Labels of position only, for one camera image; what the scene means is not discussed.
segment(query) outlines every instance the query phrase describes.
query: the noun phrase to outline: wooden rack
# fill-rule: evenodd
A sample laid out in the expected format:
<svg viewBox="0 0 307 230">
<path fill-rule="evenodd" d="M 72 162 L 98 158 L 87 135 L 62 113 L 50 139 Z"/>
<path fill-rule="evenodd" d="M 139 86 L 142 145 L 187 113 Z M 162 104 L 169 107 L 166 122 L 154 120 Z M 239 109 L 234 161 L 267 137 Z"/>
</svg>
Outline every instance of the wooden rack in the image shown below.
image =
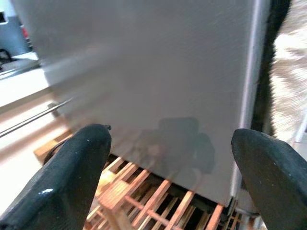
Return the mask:
<svg viewBox="0 0 307 230">
<path fill-rule="evenodd" d="M 39 159 L 61 140 L 71 136 L 69 131 L 35 150 Z M 193 191 L 186 191 L 182 199 L 168 193 L 172 183 L 163 180 L 152 185 L 146 179 L 151 173 L 121 157 L 108 161 L 102 171 L 91 211 L 86 219 L 86 230 L 184 230 L 194 223 L 196 230 L 234 230 L 237 224 L 252 230 L 252 222 L 244 223 L 242 215 L 233 210 L 226 221 L 221 221 L 223 206 L 204 211 L 198 219 L 191 218 L 196 207 L 191 204 Z"/>
</svg>

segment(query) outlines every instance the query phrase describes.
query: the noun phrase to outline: metal sheet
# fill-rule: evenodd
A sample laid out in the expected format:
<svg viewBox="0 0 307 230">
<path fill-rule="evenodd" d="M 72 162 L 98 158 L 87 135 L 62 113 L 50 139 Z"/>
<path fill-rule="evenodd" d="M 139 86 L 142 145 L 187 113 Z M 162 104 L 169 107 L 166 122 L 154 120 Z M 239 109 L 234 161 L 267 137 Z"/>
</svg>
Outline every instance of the metal sheet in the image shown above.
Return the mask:
<svg viewBox="0 0 307 230">
<path fill-rule="evenodd" d="M 71 127 L 110 124 L 117 155 L 226 206 L 255 2 L 15 1 Z"/>
</svg>

